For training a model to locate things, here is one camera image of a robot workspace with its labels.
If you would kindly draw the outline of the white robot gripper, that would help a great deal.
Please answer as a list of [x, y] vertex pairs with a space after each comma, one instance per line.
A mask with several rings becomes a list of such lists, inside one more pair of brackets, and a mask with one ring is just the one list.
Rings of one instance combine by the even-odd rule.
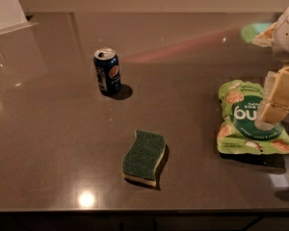
[[254, 122], [258, 129], [271, 130], [289, 114], [289, 7], [252, 43], [260, 47], [273, 46], [273, 56], [285, 64], [278, 72], [268, 72]]

